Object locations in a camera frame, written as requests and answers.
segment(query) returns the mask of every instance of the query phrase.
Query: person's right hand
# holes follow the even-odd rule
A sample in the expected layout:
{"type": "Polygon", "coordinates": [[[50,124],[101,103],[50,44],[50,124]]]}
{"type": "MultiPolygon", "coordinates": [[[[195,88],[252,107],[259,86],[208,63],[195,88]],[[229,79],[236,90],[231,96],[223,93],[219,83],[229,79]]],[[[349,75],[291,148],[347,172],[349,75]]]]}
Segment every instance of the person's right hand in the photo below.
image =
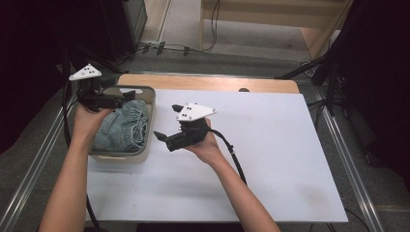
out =
{"type": "MultiPolygon", "coordinates": [[[[205,118],[208,127],[211,127],[211,120],[205,118]]],[[[214,164],[225,160],[217,140],[212,132],[208,132],[201,142],[186,147],[188,151],[195,153],[200,160],[213,166],[214,164]]]]}

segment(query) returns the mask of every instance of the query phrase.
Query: folded clothing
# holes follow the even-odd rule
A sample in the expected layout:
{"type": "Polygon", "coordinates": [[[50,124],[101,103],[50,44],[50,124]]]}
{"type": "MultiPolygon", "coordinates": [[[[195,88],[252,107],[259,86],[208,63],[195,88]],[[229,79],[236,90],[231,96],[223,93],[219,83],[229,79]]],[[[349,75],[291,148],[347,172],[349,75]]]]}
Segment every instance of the folded clothing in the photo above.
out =
{"type": "Polygon", "coordinates": [[[126,102],[102,121],[93,144],[93,152],[135,153],[145,144],[148,125],[145,101],[126,102]]]}

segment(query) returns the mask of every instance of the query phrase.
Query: white table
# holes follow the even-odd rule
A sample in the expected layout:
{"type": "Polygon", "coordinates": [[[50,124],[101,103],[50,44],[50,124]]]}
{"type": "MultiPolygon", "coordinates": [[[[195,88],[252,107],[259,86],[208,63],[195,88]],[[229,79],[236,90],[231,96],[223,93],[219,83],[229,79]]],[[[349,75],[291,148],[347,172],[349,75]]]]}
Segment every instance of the white table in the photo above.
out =
{"type": "Polygon", "coordinates": [[[197,102],[218,110],[213,128],[235,146],[249,188],[276,221],[347,221],[302,95],[156,91],[148,158],[89,159],[88,193],[98,220],[238,221],[213,170],[185,150],[170,153],[153,135],[178,132],[172,104],[197,102]]]}

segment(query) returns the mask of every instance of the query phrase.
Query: gray carpet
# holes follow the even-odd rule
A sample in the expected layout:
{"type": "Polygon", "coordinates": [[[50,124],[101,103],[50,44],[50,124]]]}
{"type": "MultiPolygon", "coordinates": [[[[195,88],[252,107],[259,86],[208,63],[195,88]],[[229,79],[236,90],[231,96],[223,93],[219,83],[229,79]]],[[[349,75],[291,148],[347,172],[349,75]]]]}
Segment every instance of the gray carpet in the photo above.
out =
{"type": "MultiPolygon", "coordinates": [[[[130,73],[164,72],[164,73],[211,73],[242,76],[260,76],[272,78],[288,73],[299,67],[298,62],[242,56],[190,53],[183,56],[180,52],[166,51],[157,56],[155,50],[147,54],[137,54],[120,66],[130,73]]],[[[105,76],[118,77],[101,69],[105,76]]],[[[315,102],[314,87],[303,74],[294,78],[300,92],[307,102],[315,102]]],[[[18,187],[40,149],[43,140],[57,115],[62,100],[62,91],[49,100],[41,112],[28,125],[16,144],[0,155],[0,213],[5,212],[10,198],[18,187]]],[[[311,111],[312,120],[315,110],[311,111]]],[[[410,193],[405,189],[401,178],[388,168],[373,168],[366,164],[365,152],[342,111],[336,107],[337,121],[340,130],[354,156],[367,190],[378,209],[378,214],[386,231],[410,231],[410,193]]],[[[335,178],[345,208],[363,218],[354,191],[341,164],[337,148],[323,117],[319,120],[318,136],[325,151],[326,158],[335,178]]],[[[39,181],[28,198],[15,231],[35,231],[42,216],[46,200],[52,190],[55,178],[61,167],[67,148],[63,134],[57,139],[39,181]]],[[[336,231],[366,231],[365,227],[351,214],[348,223],[338,223],[336,231]]],[[[136,223],[102,222],[102,227],[109,231],[135,231],[136,223]]],[[[282,231],[309,231],[310,224],[281,223],[282,231]]],[[[315,224],[311,231],[329,231],[325,224],[315,224]]]]}

